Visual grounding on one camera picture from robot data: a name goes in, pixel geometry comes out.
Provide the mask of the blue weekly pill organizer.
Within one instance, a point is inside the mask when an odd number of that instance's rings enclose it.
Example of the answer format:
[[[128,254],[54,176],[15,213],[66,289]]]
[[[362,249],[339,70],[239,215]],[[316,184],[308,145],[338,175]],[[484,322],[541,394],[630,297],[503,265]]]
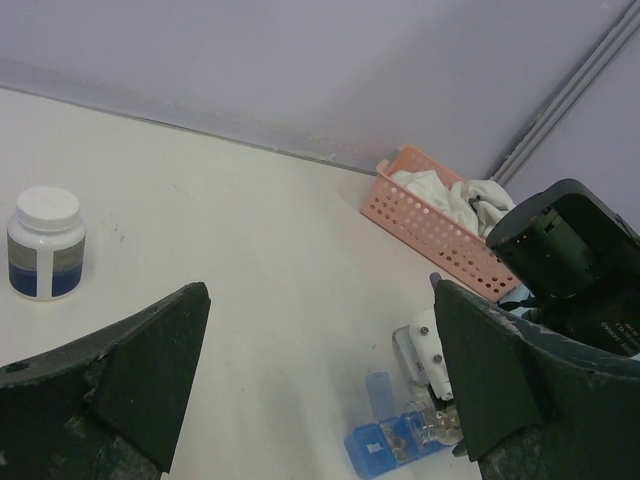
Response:
[[[405,409],[396,409],[390,376],[375,372],[365,379],[373,423],[359,426],[345,438],[344,446],[355,473],[361,479],[374,479],[416,460],[453,446],[438,442],[419,446],[405,419]],[[439,408],[455,407],[452,402],[436,399],[428,390],[411,401],[427,398]]]

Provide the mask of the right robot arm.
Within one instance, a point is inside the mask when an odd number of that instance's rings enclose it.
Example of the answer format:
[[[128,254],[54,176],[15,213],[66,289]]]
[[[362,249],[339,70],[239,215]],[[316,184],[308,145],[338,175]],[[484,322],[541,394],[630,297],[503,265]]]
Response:
[[[585,185],[562,179],[486,239],[530,291],[532,322],[617,355],[639,353],[639,236]]]

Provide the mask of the clear bottle of yellow capsules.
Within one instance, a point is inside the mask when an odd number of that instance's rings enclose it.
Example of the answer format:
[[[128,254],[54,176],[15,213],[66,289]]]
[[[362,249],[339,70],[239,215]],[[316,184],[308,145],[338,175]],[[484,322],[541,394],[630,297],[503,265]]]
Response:
[[[438,442],[453,446],[463,439],[463,433],[455,407],[439,408],[430,399],[411,401],[405,409],[408,428],[421,447]]]

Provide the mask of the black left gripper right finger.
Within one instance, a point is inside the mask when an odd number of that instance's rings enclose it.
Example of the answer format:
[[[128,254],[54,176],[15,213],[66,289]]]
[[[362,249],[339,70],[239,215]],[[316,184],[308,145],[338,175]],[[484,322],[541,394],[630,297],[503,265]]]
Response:
[[[485,479],[636,479],[639,363],[440,280],[437,330],[466,453]]]

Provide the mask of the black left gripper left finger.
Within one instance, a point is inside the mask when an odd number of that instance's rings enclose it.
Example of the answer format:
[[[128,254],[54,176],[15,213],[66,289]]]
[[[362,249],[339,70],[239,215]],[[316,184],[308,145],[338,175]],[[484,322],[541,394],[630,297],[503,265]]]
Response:
[[[171,469],[211,300],[194,282],[1,369],[4,479],[158,479]]]

